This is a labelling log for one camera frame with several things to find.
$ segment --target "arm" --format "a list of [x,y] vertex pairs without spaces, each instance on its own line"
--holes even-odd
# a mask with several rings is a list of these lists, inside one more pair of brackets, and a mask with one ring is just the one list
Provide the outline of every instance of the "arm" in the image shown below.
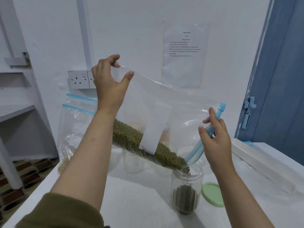
[[232,162],[231,140],[222,119],[216,120],[213,108],[204,123],[211,123],[215,137],[211,139],[204,127],[199,127],[205,155],[214,172],[232,227],[274,227],[247,186],[238,176]]
[[112,55],[92,68],[98,97],[98,109],[73,158],[56,181],[51,192],[84,201],[98,211],[101,208],[112,147],[113,123],[123,103],[129,71],[118,83],[111,76],[111,65],[119,59]]

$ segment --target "power socket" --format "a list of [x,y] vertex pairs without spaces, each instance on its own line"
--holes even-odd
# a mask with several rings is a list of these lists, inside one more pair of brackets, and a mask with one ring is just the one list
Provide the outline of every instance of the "power socket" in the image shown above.
[[68,78],[72,89],[89,89],[89,78],[86,70],[68,71]]
[[87,70],[87,73],[88,73],[88,79],[89,79],[89,84],[90,84],[90,88],[91,89],[96,89],[96,86],[94,84],[94,77],[93,77],[93,74],[92,74],[92,71],[91,70]]

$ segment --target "blue door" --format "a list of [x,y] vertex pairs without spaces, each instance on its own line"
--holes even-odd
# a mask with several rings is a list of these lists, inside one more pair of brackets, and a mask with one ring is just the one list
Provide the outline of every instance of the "blue door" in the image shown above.
[[242,109],[236,137],[304,165],[304,0],[273,0],[269,12],[245,97],[255,97],[256,108]]

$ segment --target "hand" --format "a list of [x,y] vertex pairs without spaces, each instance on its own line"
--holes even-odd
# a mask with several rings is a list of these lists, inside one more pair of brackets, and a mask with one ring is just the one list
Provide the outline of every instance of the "hand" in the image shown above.
[[97,111],[105,111],[114,116],[122,105],[129,83],[134,76],[134,71],[129,71],[121,82],[112,78],[111,66],[117,67],[119,64],[116,61],[119,58],[119,54],[114,54],[107,59],[100,59],[92,68],[98,98]]
[[209,115],[207,119],[203,120],[203,123],[211,123],[215,137],[210,138],[203,126],[199,126],[199,133],[206,158],[217,177],[219,174],[229,174],[235,169],[232,162],[231,140],[226,125],[223,119],[219,119],[219,121],[216,119],[215,111],[212,107],[209,109]]

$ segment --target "olive green sleeve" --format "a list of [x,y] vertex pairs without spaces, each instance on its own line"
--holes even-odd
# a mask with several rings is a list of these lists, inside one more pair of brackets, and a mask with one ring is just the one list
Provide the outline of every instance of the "olive green sleeve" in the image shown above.
[[75,227],[103,228],[99,211],[83,201],[46,193],[34,210],[23,217],[17,228]]

